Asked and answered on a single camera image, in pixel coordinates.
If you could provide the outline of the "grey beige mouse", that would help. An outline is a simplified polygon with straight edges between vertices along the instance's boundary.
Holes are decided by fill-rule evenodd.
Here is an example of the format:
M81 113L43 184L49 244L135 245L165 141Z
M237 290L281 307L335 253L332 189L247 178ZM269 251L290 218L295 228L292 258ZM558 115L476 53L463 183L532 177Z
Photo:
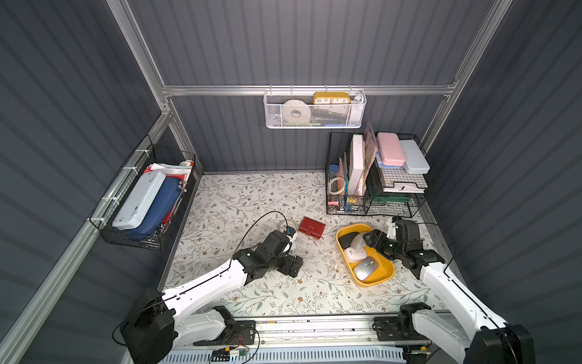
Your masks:
M366 241L367 235L368 235L368 233L359 233L356 236L354 236L354 238L352 239L352 241L350 243L350 247L353 250L364 249L368 245L368 243Z

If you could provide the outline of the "white slim mouse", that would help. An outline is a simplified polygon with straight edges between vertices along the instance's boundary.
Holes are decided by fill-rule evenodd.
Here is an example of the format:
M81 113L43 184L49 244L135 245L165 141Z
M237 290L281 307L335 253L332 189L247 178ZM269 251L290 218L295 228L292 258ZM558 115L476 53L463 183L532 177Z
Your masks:
M344 255L348 263L361 262L368 256L365 248L361 250L353 250L351 247L344 250Z

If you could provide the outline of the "yellow storage tray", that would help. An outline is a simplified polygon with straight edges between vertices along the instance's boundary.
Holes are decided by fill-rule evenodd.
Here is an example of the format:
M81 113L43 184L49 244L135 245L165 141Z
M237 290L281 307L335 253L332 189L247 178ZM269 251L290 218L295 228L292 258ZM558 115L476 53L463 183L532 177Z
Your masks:
M371 232L367 224L352 224L336 233L336 244L349 273L364 288L385 283L396 274L395 265L366 244L364 235Z

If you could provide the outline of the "silver mouse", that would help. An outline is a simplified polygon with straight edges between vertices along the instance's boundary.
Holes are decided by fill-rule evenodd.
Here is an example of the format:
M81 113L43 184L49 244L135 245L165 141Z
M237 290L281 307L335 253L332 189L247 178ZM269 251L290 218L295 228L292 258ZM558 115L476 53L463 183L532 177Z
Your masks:
M353 273L359 281L365 281L375 273L378 268L378 261L372 256L367 256L355 266Z

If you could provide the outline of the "lilac mouse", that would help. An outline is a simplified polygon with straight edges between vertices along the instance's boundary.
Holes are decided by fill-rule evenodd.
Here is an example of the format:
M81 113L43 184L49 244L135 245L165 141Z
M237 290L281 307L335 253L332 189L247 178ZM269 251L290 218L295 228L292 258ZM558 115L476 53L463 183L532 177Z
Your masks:
M296 239L297 233L295 232L293 235L287 235L286 237L289 239L289 243L287 244L284 252L290 253L293 250L293 245Z

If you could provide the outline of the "black mouse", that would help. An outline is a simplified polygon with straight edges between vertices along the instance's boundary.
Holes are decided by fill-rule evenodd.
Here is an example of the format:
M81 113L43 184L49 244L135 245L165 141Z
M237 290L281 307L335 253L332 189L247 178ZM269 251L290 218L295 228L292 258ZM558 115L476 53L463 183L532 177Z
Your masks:
M338 238L339 245L341 246L342 250L348 249L351 247L352 242L355 237L357 237L359 233L357 231L345 234Z

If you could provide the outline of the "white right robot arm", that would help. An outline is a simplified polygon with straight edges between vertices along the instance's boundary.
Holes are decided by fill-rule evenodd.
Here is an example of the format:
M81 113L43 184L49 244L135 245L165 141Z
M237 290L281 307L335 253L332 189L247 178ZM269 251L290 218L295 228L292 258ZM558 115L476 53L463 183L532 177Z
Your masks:
M460 324L442 319L425 303L403 305L396 327L401 336L420 335L457 363L534 363L534 340L522 325L511 325L473 294L444 258L427 250L418 224L393 218L387 232L374 229L362 236L367 247L390 261L398 260L445 303Z

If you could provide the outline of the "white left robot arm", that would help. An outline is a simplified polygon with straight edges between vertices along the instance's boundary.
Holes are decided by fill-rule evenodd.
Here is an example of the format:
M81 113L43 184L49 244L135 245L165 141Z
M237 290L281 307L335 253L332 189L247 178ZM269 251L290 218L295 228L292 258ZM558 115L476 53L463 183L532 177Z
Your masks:
M273 231L254 249L244 249L215 270L184 285L139 295L119 326L134 363L158 363L174 348L213 341L231 319L218 306L206 314L197 310L218 297L261 279L269 271L295 278L303 259L291 255L296 230Z

